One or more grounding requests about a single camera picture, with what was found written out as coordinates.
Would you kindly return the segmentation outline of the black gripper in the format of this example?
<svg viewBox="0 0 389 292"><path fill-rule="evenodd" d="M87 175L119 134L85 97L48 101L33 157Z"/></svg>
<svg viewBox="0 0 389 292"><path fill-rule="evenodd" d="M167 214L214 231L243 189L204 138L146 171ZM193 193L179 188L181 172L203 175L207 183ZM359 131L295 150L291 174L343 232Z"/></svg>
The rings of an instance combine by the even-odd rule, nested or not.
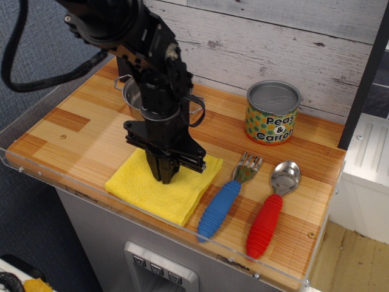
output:
<svg viewBox="0 0 389 292"><path fill-rule="evenodd" d="M186 168L202 173L206 164L206 151L190 136L189 115L178 117L167 122L150 120L129 120L123 124L127 130L127 143L146 152L146 160L151 173L157 181L169 184L172 177L183 165Z"/></svg>

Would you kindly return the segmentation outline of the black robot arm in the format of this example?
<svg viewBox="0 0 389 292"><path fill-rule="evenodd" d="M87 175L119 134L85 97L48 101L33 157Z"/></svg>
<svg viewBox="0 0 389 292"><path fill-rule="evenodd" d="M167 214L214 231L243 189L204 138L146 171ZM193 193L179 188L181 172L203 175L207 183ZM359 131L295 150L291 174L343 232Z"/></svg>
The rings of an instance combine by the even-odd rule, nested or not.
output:
<svg viewBox="0 0 389 292"><path fill-rule="evenodd" d="M175 34L143 1L61 1L71 32L122 59L142 99L141 121L127 121L129 144L145 151L154 178L168 184L180 167L205 170L205 150L190 136L197 122L190 103L192 74L181 59Z"/></svg>

